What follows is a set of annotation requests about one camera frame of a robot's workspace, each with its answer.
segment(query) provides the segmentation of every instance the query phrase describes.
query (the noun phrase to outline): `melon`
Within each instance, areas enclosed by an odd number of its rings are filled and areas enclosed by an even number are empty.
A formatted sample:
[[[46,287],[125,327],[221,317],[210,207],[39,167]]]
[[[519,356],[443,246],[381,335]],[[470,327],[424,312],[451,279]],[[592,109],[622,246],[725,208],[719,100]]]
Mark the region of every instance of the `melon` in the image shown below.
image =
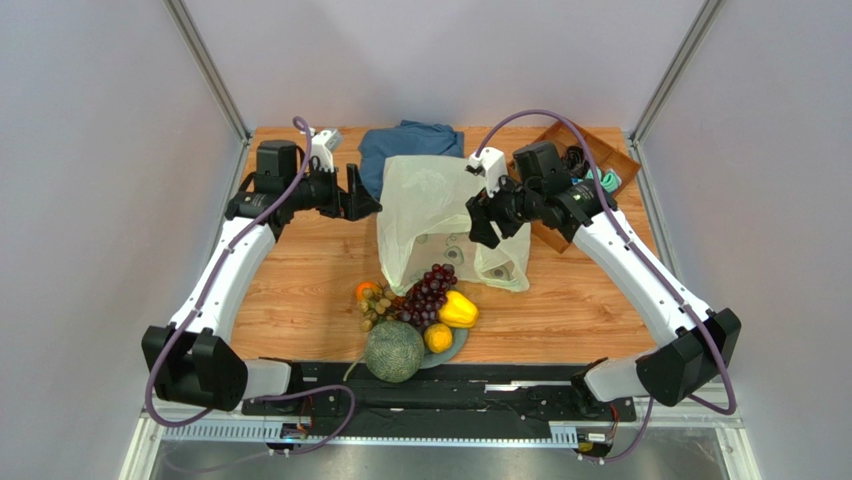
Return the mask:
[[[423,337],[411,325],[388,320],[377,324],[367,336],[364,361],[380,380],[400,383],[411,378],[423,362]]]

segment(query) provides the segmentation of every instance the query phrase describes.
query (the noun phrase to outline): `metal floor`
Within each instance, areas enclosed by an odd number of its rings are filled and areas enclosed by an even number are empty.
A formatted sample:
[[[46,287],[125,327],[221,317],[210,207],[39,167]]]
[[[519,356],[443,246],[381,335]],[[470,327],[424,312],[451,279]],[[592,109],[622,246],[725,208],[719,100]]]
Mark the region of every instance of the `metal floor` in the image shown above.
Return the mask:
[[[635,430],[619,429],[614,453]],[[205,468],[263,452],[262,444],[164,441],[152,480],[196,477],[177,472]],[[597,466],[577,461],[573,451],[530,448],[400,447],[329,445],[303,457],[263,457],[216,472],[204,479],[728,479],[719,441],[712,428],[649,429],[639,448],[623,462]]]

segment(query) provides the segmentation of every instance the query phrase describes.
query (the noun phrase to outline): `yellow bell pepper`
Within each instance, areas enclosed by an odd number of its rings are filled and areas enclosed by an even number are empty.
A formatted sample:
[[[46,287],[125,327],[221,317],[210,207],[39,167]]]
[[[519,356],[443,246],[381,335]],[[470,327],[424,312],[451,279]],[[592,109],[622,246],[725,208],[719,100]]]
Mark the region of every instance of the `yellow bell pepper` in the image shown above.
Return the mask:
[[[471,328],[479,319],[479,309],[461,293],[447,292],[447,303],[438,310],[438,320],[453,328]]]
[[[446,352],[453,346],[453,332],[443,323],[436,323],[423,332],[423,342],[432,353]]]

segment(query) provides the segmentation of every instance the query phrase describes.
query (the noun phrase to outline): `red grapes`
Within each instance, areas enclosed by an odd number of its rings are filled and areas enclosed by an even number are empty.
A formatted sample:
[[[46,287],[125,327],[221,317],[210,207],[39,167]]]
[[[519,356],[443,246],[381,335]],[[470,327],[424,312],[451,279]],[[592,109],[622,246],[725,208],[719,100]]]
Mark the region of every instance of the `red grapes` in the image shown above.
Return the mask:
[[[432,265],[432,269],[423,275],[423,280],[415,283],[405,295],[397,318],[422,333],[437,321],[438,310],[447,303],[447,291],[458,281],[455,268],[449,263]]]

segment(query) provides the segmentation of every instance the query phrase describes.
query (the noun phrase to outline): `blue towel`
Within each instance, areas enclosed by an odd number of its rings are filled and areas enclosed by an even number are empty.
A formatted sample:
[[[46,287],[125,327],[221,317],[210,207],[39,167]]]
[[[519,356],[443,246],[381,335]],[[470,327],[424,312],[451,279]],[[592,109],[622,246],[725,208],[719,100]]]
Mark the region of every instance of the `blue towel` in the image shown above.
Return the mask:
[[[464,134],[449,125],[403,120],[398,127],[369,130],[361,145],[361,179],[373,198],[381,198],[385,160],[394,155],[464,157]]]

